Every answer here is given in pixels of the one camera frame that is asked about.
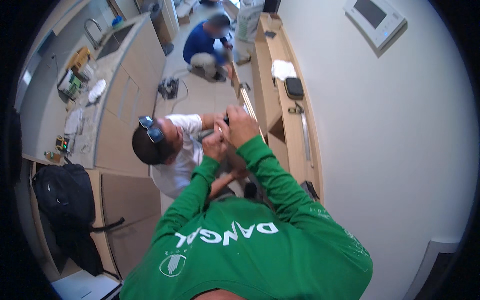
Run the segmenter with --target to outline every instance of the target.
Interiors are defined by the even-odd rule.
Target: black case
[[[290,99],[302,100],[303,99],[303,86],[298,78],[285,79],[285,88]]]

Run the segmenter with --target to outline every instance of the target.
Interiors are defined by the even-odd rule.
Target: kitchen sink
[[[102,51],[100,52],[100,54],[96,59],[99,60],[100,58],[117,51],[120,48],[120,45],[122,44],[123,40],[127,37],[128,33],[132,29],[132,27],[133,25],[130,25],[112,34],[112,36],[107,40],[107,42],[103,46]]]

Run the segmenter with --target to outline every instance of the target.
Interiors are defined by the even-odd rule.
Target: dark hair
[[[157,120],[154,120],[154,126],[162,130]],[[132,147],[137,157],[147,165],[163,165],[175,153],[166,139],[156,144],[153,143],[147,134],[147,129],[142,126],[139,126],[133,133]]]
[[[230,27],[230,19],[226,15],[219,13],[210,18],[208,24],[215,28]]]

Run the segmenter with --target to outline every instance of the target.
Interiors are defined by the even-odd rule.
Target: white t-shirt
[[[190,185],[193,169],[203,161],[202,144],[191,136],[202,131],[203,125],[199,115],[168,115],[165,118],[182,128],[183,148],[172,165],[153,166],[152,177],[158,189],[175,200]]]

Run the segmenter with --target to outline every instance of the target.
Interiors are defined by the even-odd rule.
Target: countertop
[[[73,151],[68,156],[68,159],[74,164],[80,164],[86,169],[93,169],[95,166],[95,157],[96,157],[96,144],[98,133],[103,117],[103,111],[107,103],[107,98],[110,93],[111,83],[115,79],[117,70],[120,67],[123,59],[125,58],[126,53],[128,52],[133,40],[137,36],[138,32],[141,30],[142,26],[147,20],[150,19],[150,13],[144,13],[139,15],[131,20],[126,21],[122,27],[111,30],[107,35],[104,41],[107,41],[110,36],[125,28],[134,24],[127,37],[124,39],[120,48],[110,53],[109,55],[102,57],[97,60],[98,67],[95,71],[95,74],[92,79],[88,82],[88,87],[90,90],[97,81],[105,79],[107,87],[105,92],[100,97],[100,101],[96,105],[91,105],[87,107],[88,102],[88,91],[80,94],[76,102],[76,107],[69,112],[69,115],[79,109],[83,109],[83,128],[80,126],[77,134],[74,138]],[[102,50],[101,47],[99,50],[92,51],[94,57],[97,57]]]

